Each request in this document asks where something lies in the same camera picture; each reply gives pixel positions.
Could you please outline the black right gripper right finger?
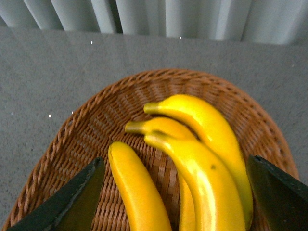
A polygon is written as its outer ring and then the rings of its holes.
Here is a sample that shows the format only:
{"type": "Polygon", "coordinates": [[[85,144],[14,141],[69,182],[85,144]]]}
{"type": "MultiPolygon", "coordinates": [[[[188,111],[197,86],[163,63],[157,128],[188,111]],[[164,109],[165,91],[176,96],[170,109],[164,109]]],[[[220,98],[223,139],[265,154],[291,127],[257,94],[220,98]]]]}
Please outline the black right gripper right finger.
{"type": "Polygon", "coordinates": [[[270,229],[306,231],[308,186],[259,155],[249,156],[246,169],[270,229]]]}

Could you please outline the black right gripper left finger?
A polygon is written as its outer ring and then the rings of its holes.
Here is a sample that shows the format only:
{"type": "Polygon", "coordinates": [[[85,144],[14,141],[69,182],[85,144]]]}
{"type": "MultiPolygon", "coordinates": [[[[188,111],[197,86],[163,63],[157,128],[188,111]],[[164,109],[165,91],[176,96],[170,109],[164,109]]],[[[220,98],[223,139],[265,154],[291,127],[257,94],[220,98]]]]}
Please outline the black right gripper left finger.
{"type": "Polygon", "coordinates": [[[104,181],[105,164],[95,158],[48,200],[9,231],[89,231],[104,181]]]}

